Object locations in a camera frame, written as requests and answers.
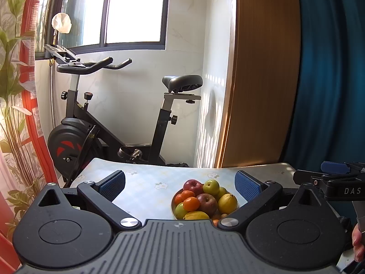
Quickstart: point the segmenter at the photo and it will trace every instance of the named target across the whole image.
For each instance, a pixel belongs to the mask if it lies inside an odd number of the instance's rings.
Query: table
[[[234,187],[234,176],[238,170],[245,170],[262,182],[275,180],[283,187],[299,187],[293,181],[295,170],[287,163],[204,169],[115,163],[99,158],[93,159],[88,164],[71,187],[76,187],[85,180],[98,182],[116,170],[122,170],[125,173],[125,189],[113,203],[142,223],[146,219],[174,219],[171,213],[171,200],[189,179],[197,179],[202,183],[209,179],[216,179],[221,186],[237,197],[240,206],[247,201]]]

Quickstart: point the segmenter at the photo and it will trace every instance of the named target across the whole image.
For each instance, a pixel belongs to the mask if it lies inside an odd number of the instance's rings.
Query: blue gripper pad
[[[323,162],[321,164],[323,173],[328,174],[346,174],[350,172],[350,168],[345,163]]]
[[[238,171],[234,177],[234,187],[249,202],[263,191],[265,185],[245,171]]]
[[[95,190],[112,202],[125,187],[125,174],[117,170],[108,177],[95,184]]]

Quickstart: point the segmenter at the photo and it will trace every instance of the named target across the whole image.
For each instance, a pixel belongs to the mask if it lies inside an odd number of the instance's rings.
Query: window frame
[[[61,12],[63,0],[50,0],[50,11],[47,19],[46,40],[47,44],[53,42],[53,28],[51,26],[51,20],[54,15]],[[100,43],[93,45],[82,45],[70,47],[76,54],[95,53],[99,51],[116,51],[116,50],[165,50],[166,48],[166,36],[167,36],[167,13],[168,13],[169,0],[163,0],[162,2],[162,15],[161,15],[161,32],[160,41],[158,42],[120,42],[120,43],[106,43],[106,26],[108,19],[108,7],[109,0],[104,0],[102,23],[100,26]],[[44,52],[36,52],[35,59],[45,59]]]

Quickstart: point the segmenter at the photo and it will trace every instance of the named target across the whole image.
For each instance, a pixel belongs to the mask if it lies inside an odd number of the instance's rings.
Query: adjustment knob
[[[177,115],[173,115],[173,116],[171,117],[171,123],[172,123],[172,124],[176,124],[176,123],[177,123]]]
[[[130,157],[130,151],[126,147],[121,147],[118,150],[118,157],[126,160]]]
[[[135,149],[134,152],[132,153],[132,157],[141,158],[142,157],[142,152],[139,149]]]
[[[88,100],[88,101],[91,100],[92,96],[93,96],[93,94],[92,93],[89,93],[89,92],[86,92],[86,93],[83,94],[83,98],[85,100]]]
[[[67,99],[67,92],[64,90],[61,94],[61,99],[66,100]]]

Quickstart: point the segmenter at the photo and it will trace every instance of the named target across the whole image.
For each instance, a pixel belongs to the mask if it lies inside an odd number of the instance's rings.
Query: lemon
[[[184,216],[185,220],[209,219],[207,213],[203,211],[191,211]]]
[[[237,208],[237,199],[232,194],[223,195],[218,201],[218,210],[220,213],[230,214]]]
[[[218,195],[215,196],[215,199],[217,201],[219,201],[219,199],[222,198],[222,196],[227,193],[228,193],[227,190],[223,186],[221,186],[221,187],[219,187],[219,193],[218,193]]]

